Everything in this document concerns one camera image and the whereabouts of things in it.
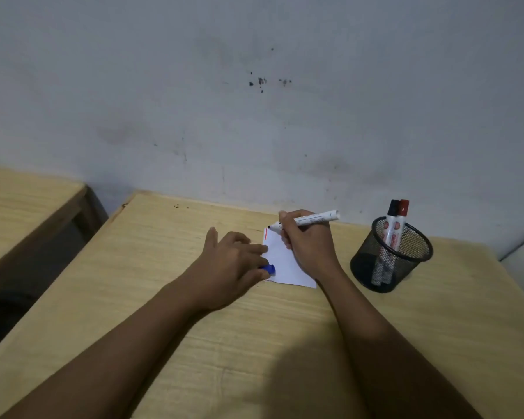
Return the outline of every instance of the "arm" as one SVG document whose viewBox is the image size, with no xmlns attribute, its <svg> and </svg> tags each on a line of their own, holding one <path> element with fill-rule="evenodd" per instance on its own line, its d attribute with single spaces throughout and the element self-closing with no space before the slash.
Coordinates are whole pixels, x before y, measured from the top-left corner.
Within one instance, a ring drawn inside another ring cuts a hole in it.
<svg viewBox="0 0 524 419">
<path fill-rule="evenodd" d="M 232 303 L 268 278 L 266 246 L 211 228 L 200 257 L 180 277 L 35 388 L 3 419 L 119 418 L 176 332 L 198 312 Z"/>
<path fill-rule="evenodd" d="M 342 270 L 328 224 L 304 232 L 280 212 L 283 239 L 334 310 L 368 409 L 377 418 L 480 418 L 464 397 L 365 298 Z"/>
</svg>

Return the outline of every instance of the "wooden desk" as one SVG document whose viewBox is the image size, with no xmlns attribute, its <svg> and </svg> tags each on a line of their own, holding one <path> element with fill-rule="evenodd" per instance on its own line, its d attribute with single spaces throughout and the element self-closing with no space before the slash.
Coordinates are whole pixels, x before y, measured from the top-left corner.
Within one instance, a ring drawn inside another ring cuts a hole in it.
<svg viewBox="0 0 524 419">
<path fill-rule="evenodd" d="M 84 183 L 0 168 L 0 273 L 73 219 L 88 239 L 101 225 Z"/>
<path fill-rule="evenodd" d="M 0 413 L 179 275 L 209 226 L 261 241 L 274 220 L 136 194 L 0 344 Z M 348 269 L 369 228 L 332 229 Z M 393 293 L 363 292 L 485 418 L 524 419 L 524 294 L 488 248 L 433 245 L 433 259 Z M 133 417 L 362 417 L 354 391 L 321 291 L 267 282 L 189 331 Z"/>
</svg>

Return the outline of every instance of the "black marker cap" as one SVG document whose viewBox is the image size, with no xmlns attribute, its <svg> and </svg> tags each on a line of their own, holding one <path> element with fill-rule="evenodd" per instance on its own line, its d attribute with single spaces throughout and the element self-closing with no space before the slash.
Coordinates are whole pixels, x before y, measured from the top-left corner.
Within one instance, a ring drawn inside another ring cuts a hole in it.
<svg viewBox="0 0 524 419">
<path fill-rule="evenodd" d="M 390 201 L 390 207 L 388 208 L 389 216 L 398 216 L 398 207 L 400 205 L 400 200 Z"/>
</svg>

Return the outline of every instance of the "forearm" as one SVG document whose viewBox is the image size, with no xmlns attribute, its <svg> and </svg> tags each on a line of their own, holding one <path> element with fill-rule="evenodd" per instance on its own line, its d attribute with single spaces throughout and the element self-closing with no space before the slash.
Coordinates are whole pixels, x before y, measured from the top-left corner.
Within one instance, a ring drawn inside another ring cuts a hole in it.
<svg viewBox="0 0 524 419">
<path fill-rule="evenodd" d="M 171 338 L 194 314 L 193 303 L 174 286 L 163 288 L 3 418 L 120 417 Z"/>
<path fill-rule="evenodd" d="M 479 417 L 342 271 L 320 282 L 373 417 Z"/>
</svg>

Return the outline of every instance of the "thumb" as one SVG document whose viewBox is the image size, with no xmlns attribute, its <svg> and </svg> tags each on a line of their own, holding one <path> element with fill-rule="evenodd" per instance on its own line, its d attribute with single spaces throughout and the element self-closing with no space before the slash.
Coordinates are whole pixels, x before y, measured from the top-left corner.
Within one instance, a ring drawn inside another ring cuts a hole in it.
<svg viewBox="0 0 524 419">
<path fill-rule="evenodd" d="M 295 243 L 295 241 L 298 240 L 303 233 L 299 229 L 299 226 L 297 226 L 294 217 L 290 214 L 287 214 L 286 211 L 280 210 L 279 220 L 282 223 L 283 229 L 285 230 L 285 232 L 287 232 L 289 239 L 291 239 L 291 241 Z"/>
<path fill-rule="evenodd" d="M 238 291 L 240 295 L 246 293 L 258 282 L 270 278 L 268 271 L 264 269 L 251 269 L 238 280 Z"/>
<path fill-rule="evenodd" d="M 217 244 L 217 231 L 212 226 L 206 234 L 206 240 L 204 241 L 204 249 L 215 247 Z"/>
</svg>

